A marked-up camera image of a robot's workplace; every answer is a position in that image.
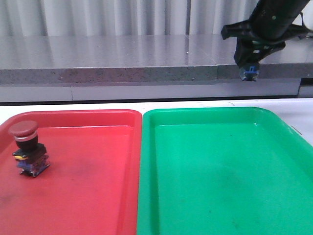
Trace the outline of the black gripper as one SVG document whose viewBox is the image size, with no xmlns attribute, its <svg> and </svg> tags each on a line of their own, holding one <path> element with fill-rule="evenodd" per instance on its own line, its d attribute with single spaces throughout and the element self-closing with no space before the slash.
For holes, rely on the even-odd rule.
<svg viewBox="0 0 313 235">
<path fill-rule="evenodd" d="M 285 41 L 294 37 L 305 37 L 313 31 L 304 24 L 293 24 L 280 20 L 245 20 L 224 25 L 222 38 L 237 38 L 234 60 L 239 68 L 257 64 L 265 57 L 285 48 Z"/>
</svg>

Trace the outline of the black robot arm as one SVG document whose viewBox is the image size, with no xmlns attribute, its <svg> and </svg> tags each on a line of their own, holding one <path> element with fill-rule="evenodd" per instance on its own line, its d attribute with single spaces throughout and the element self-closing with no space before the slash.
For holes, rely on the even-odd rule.
<svg viewBox="0 0 313 235">
<path fill-rule="evenodd" d="M 260 0 L 249 19 L 224 25 L 222 38 L 237 39 L 234 54 L 237 66 L 258 64 L 284 49 L 287 40 L 312 33 L 304 23 L 293 23 L 298 16 L 303 17 L 302 10 L 308 3 L 307 0 Z"/>
</svg>

